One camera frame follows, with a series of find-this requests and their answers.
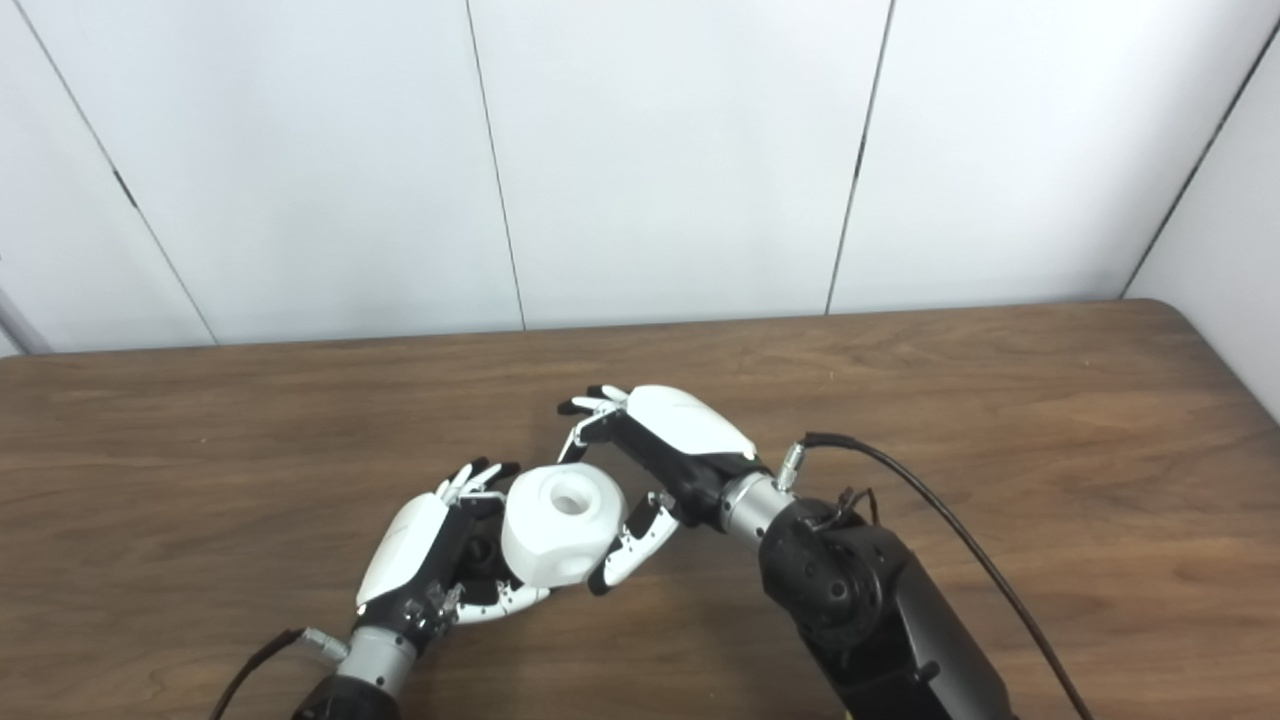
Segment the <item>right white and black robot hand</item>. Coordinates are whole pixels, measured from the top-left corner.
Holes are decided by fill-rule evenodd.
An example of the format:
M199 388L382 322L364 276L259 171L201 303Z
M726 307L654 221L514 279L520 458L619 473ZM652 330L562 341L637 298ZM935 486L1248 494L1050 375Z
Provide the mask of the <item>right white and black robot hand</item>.
M727 533L732 486L762 474L756 446L694 395L668 386L591 386L563 401L562 416L581 419L557 462L581 462L594 445L612 445L658 483L640 498L588 574L594 596L608 594L681 527Z

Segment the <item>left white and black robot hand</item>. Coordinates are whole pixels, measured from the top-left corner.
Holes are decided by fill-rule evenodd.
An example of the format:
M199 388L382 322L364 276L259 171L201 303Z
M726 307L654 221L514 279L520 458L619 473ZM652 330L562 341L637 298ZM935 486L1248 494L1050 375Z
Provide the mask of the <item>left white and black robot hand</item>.
M500 548L516 462L477 457L393 518L356 594L355 629L376 628L424 653L458 625L490 623L553 592L520 580Z

